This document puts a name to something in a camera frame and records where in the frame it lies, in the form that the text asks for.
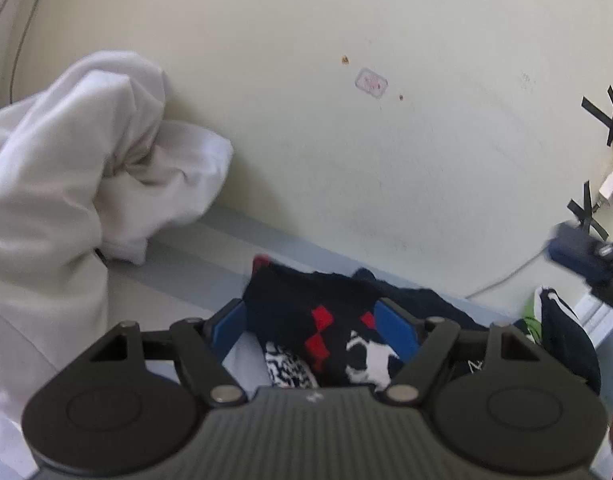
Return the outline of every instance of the black garment with red diamonds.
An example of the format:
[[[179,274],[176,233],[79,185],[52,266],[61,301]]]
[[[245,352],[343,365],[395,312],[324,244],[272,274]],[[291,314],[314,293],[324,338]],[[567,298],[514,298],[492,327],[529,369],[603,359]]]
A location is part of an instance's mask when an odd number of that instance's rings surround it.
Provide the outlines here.
[[[373,307],[391,298],[412,316],[442,316],[468,330],[485,330],[429,289],[397,288],[360,269],[354,276],[305,274],[258,258],[244,292],[248,328],[311,366],[320,386],[370,383],[384,388],[403,363],[375,330]],[[458,364],[455,376],[473,367]]]

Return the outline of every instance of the red fabric corner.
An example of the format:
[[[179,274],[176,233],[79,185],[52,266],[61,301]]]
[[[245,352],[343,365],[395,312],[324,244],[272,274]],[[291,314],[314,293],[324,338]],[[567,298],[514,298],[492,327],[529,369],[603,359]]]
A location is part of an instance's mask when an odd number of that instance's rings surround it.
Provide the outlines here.
[[[331,323],[333,323],[333,316],[324,305],[320,305],[311,311],[311,315],[315,321],[315,328],[318,332],[322,332]]]
[[[325,340],[322,339],[322,336],[319,333],[317,333],[312,335],[304,342],[304,347],[314,359],[311,368],[316,372],[321,372],[322,363],[329,355],[331,355],[327,349],[327,345],[325,345]]]
[[[266,254],[256,254],[253,257],[253,269],[251,270],[251,275],[253,276],[258,270],[262,267],[267,267],[270,264],[270,257]]]
[[[368,328],[371,330],[376,329],[376,319],[373,317],[373,314],[370,312],[365,312],[360,316],[360,321],[362,321]]]

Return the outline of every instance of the white blanket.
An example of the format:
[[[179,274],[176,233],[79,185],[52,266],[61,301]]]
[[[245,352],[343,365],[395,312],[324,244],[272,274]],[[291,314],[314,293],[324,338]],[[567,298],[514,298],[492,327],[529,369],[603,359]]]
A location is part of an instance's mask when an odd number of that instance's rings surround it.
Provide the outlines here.
[[[24,403],[107,330],[94,248],[140,264],[149,236],[202,215],[224,182],[231,143],[163,121],[165,101],[160,68],[99,52],[0,110],[0,457],[20,474]]]

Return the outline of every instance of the white fabric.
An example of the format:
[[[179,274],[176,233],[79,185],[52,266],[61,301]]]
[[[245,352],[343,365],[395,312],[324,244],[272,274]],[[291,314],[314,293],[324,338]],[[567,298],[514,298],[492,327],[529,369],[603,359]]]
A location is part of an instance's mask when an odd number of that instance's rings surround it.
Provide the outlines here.
[[[93,249],[143,262],[147,237],[202,215],[224,182],[231,144],[163,121],[165,100],[160,68],[99,52],[0,110],[0,413],[14,425],[107,330],[107,269]]]

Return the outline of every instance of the ribbed gray panel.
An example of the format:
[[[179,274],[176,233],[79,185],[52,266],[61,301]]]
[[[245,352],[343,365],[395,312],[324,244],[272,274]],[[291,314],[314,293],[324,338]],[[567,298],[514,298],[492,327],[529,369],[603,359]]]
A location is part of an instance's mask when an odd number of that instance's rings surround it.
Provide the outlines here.
[[[318,392],[321,398],[314,390],[263,389],[247,406],[212,412],[176,456],[118,480],[513,478],[457,457],[436,441],[419,413],[384,406],[366,388]],[[36,480],[71,478],[43,472]],[[576,470],[549,478],[593,476]]]

